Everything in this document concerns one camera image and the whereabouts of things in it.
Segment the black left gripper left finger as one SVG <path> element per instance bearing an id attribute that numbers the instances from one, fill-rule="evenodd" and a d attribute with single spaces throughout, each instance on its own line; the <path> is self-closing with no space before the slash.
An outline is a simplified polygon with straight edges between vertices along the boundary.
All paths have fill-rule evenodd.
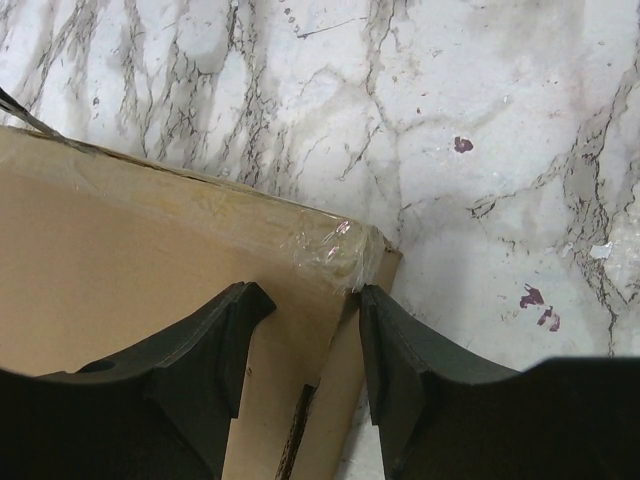
<path id="1" fill-rule="evenodd" d="M 230 285 L 177 323 L 74 373 L 1 374 L 5 479 L 218 479 L 254 329 L 275 310 Z"/>

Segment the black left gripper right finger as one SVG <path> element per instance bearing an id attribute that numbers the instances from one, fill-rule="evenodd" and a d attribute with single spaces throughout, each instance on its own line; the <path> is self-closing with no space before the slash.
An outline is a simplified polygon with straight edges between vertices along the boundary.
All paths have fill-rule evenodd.
<path id="1" fill-rule="evenodd" d="M 373 424 L 389 479 L 635 479 L 639 361 L 560 357 L 516 371 L 359 295 Z"/>

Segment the brown cardboard express box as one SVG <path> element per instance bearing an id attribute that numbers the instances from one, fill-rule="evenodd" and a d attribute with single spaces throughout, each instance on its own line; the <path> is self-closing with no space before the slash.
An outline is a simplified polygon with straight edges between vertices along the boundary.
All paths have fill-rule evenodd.
<path id="1" fill-rule="evenodd" d="M 1 131 L 1 374 L 74 373 L 232 284 L 252 333 L 218 479 L 330 479 L 364 381 L 357 291 L 400 254 L 375 227 L 108 151 Z"/>

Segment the red black utility knife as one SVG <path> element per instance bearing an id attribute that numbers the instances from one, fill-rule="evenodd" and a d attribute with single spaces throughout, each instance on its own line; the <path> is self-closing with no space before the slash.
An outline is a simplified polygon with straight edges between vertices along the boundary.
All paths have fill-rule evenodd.
<path id="1" fill-rule="evenodd" d="M 38 132 L 44 134 L 48 138 L 51 138 L 58 143 L 87 154 L 97 155 L 100 153 L 100 151 L 95 147 L 85 145 L 73 139 L 69 139 L 57 130 L 51 128 L 41 120 L 34 117 L 25 107 L 18 103 L 3 88 L 0 88 L 0 104 L 1 109 L 6 113 L 22 120 L 27 125 L 33 127 Z"/>

